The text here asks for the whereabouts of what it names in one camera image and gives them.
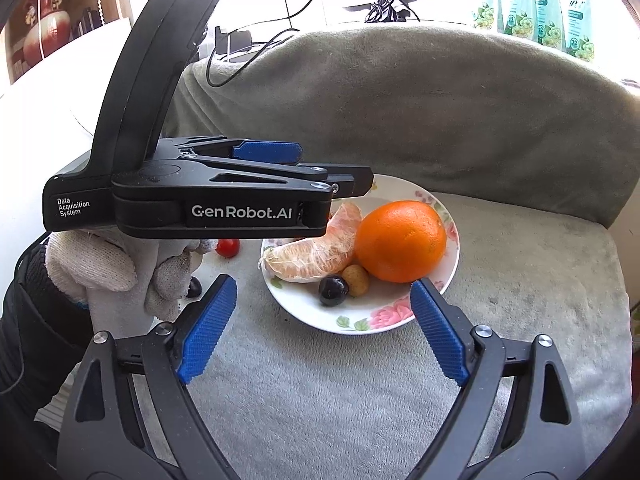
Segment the white gloved left hand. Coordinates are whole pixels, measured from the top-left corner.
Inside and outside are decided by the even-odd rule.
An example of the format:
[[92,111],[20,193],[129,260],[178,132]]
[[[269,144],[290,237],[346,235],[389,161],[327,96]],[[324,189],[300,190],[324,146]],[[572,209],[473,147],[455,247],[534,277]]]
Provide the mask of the white gloved left hand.
[[178,318],[192,274],[213,240],[142,240],[116,228],[54,232],[49,278],[89,309],[92,327],[116,338],[146,334],[156,321]]

